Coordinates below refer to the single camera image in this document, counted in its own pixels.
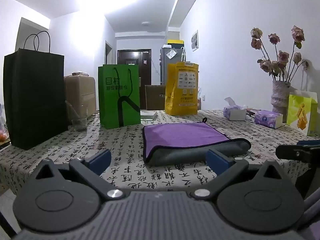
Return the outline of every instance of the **brown cardboard box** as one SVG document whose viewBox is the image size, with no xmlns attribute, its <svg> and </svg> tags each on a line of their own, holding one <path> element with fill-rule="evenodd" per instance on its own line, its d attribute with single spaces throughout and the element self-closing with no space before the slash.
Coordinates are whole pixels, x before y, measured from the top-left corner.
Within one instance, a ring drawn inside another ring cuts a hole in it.
<svg viewBox="0 0 320 240">
<path fill-rule="evenodd" d="M 146 85 L 147 110 L 164 110 L 165 85 Z"/>
</svg>

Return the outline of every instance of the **refrigerator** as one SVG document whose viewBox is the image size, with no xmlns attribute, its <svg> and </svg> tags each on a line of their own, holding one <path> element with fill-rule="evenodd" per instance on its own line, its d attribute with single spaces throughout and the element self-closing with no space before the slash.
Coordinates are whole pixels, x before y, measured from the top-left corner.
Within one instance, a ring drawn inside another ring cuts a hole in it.
<svg viewBox="0 0 320 240">
<path fill-rule="evenodd" d="M 174 55 L 171 59 L 168 58 L 167 54 L 170 52 L 170 48 L 162 48 L 160 55 L 160 76 L 161 76 L 161 85 L 165 85 L 167 81 L 167 66 L 169 63 L 177 63 L 181 61 L 181 54 L 183 49 L 175 49 L 177 54 Z"/>
</svg>

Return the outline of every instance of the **blue gripper pad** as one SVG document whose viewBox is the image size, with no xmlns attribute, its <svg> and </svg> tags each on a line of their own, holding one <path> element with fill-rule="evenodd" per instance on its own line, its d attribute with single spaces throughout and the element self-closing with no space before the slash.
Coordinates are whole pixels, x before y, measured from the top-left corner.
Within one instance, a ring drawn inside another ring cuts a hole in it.
<svg viewBox="0 0 320 240">
<path fill-rule="evenodd" d="M 208 150 L 205 154 L 205 159 L 209 168 L 217 175 L 220 175 L 235 163 L 233 159 L 226 157 L 216 150 Z"/>
<path fill-rule="evenodd" d="M 85 166 L 97 175 L 101 175 L 111 164 L 111 152 L 108 149 L 100 150 L 98 153 L 85 160 Z"/>
<path fill-rule="evenodd" d="M 297 145 L 320 145 L 320 140 L 298 141 Z"/>
</svg>

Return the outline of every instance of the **purple tissue box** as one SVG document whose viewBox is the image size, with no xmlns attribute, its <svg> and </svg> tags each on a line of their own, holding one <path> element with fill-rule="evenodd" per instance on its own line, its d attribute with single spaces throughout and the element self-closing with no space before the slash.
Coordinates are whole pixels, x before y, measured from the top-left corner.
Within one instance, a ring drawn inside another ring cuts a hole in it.
<svg viewBox="0 0 320 240">
<path fill-rule="evenodd" d="M 239 106 L 226 106 L 223 109 L 223 116 L 230 121 L 245 121 L 247 110 L 239 108 Z"/>
<path fill-rule="evenodd" d="M 254 122 L 276 129 L 283 125 L 282 118 L 282 114 L 261 110 L 256 113 Z"/>
</svg>

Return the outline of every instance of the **dried flower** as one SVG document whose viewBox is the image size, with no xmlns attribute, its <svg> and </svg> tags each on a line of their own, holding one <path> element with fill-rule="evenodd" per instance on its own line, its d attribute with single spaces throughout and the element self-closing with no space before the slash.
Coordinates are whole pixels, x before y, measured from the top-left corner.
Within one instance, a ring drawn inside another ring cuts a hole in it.
<svg viewBox="0 0 320 240">
<path fill-rule="evenodd" d="M 251 37 L 255 38 L 255 39 L 260 39 L 262 36 L 262 30 L 258 29 L 258 28 L 253 28 L 251 30 Z"/>
<path fill-rule="evenodd" d="M 260 62 L 260 68 L 266 72 L 270 73 L 272 71 L 271 62 L 269 60 L 264 60 Z"/>
<path fill-rule="evenodd" d="M 261 49 L 261 45 L 262 45 L 261 41 L 256 40 L 255 38 L 252 38 L 251 47 L 253 47 L 254 49 Z"/>
<path fill-rule="evenodd" d="M 273 60 L 273 61 L 271 62 L 271 68 L 272 68 L 273 73 L 274 73 L 275 76 L 277 77 L 277 76 L 279 75 L 279 73 L 280 73 L 280 68 L 279 68 L 279 66 L 278 66 L 278 61 Z"/>
<path fill-rule="evenodd" d="M 287 66 L 287 63 L 281 62 L 281 61 L 278 61 L 277 63 L 278 63 L 279 69 L 280 69 L 281 71 L 284 71 L 285 68 L 286 68 L 286 66 Z"/>
<path fill-rule="evenodd" d="M 301 43 L 301 41 L 305 40 L 303 30 L 298 28 L 296 25 L 293 26 L 291 31 L 292 31 L 292 37 L 296 41 L 296 43 Z"/>
<path fill-rule="evenodd" d="M 280 38 L 277 34 L 275 33 L 271 33 L 270 35 L 268 35 L 269 40 L 272 44 L 276 45 L 278 42 L 280 42 Z"/>
<path fill-rule="evenodd" d="M 300 52 L 296 52 L 296 53 L 293 55 L 293 62 L 298 65 L 298 63 L 299 63 L 300 61 L 301 61 L 301 53 L 300 53 Z"/>
<path fill-rule="evenodd" d="M 289 62 L 289 54 L 279 50 L 279 61 L 282 63 L 288 63 Z"/>
</svg>

